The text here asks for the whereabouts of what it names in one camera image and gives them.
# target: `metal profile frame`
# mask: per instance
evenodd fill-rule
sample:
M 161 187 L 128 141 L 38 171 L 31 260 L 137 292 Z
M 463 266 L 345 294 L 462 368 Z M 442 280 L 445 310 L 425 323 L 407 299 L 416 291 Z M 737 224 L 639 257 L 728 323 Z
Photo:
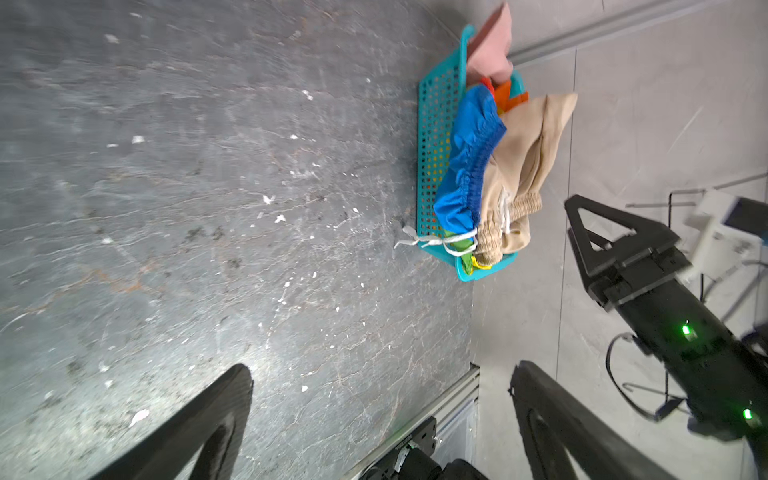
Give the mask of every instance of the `metal profile frame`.
M 702 8 L 709 7 L 726 0 L 654 0 L 634 8 L 623 10 L 612 15 L 602 15 L 597 21 L 578 26 L 564 33 L 535 41 L 528 45 L 512 50 L 507 58 L 521 67 L 531 63 L 547 60 L 558 55 L 587 47 L 603 40 L 638 31 L 646 27 L 679 18 Z M 428 0 L 420 0 L 419 4 L 456 40 L 458 34 L 433 11 Z M 461 24 L 458 18 L 446 19 L 453 26 Z
M 367 468 L 381 458 L 390 450 L 394 449 L 408 434 L 424 420 L 429 417 L 435 417 L 438 430 L 440 426 L 450 420 L 454 414 L 466 403 L 467 399 L 478 398 L 480 390 L 480 368 L 472 366 L 458 382 L 445 390 L 432 403 L 427 405 L 421 412 L 410 419 L 402 428 L 392 434 L 376 449 L 370 452 L 365 458 L 357 462 L 347 473 L 342 475 L 341 480 L 358 480 L 365 473 Z

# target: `pink cloth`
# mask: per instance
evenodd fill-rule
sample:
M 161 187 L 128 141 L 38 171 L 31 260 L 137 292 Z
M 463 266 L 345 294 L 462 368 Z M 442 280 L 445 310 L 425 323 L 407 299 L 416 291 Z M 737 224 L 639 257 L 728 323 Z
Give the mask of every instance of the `pink cloth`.
M 490 77 L 496 85 L 508 81 L 512 75 L 512 64 L 507 60 L 511 45 L 512 15 L 509 5 L 504 2 L 469 40 L 467 85 L 478 83 L 482 77 Z

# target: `white debris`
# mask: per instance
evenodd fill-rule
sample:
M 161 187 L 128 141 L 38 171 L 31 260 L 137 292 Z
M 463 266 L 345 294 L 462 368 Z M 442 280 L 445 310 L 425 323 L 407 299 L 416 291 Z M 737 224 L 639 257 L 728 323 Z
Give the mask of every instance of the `white debris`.
M 148 416 L 149 416 L 149 410 L 147 409 L 139 410 L 138 412 L 136 412 L 136 415 L 134 415 L 134 418 L 131 419 L 131 424 L 128 426 L 128 428 L 136 425 L 141 420 L 146 419 Z

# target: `clothing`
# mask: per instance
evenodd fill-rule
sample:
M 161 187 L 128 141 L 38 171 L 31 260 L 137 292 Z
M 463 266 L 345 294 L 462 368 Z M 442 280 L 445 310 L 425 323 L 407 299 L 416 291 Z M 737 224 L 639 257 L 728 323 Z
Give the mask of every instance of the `clothing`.
M 517 70 L 512 72 L 509 80 L 496 87 L 493 98 L 496 100 L 496 111 L 499 115 L 528 101 L 528 92 L 525 91 L 523 79 Z
M 541 186 L 557 156 L 577 95 L 534 98 L 502 115 L 507 133 L 493 151 L 483 178 L 478 246 L 483 266 L 495 265 L 531 241 L 528 215 L 541 209 Z
M 490 77 L 497 85 L 509 80 L 512 64 L 507 53 L 512 46 L 512 15 L 503 2 L 467 44 L 467 85 Z
M 435 195 L 435 215 L 444 230 L 462 234 L 477 227 L 485 165 L 506 130 L 493 93 L 482 84 L 470 88 L 458 105 L 448 171 Z

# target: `floor seam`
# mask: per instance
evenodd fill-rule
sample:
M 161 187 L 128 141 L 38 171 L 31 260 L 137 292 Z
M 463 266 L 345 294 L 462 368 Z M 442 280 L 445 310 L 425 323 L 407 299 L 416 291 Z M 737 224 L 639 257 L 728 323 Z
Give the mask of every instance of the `floor seam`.
M 576 62 L 578 60 L 578 50 L 574 51 L 574 86 L 573 91 L 576 92 Z M 571 116 L 571 141 L 568 145 L 568 188 L 565 190 L 565 197 L 571 196 L 571 165 L 574 153 L 574 123 L 576 121 L 576 112 L 574 111 Z M 558 379 L 558 370 L 560 367 L 560 331 L 563 325 L 563 298 L 565 293 L 565 252 L 568 250 L 568 216 L 565 218 L 565 236 L 563 238 L 563 263 L 562 263 L 562 277 L 560 279 L 560 319 L 558 321 L 558 349 L 554 358 L 554 380 Z

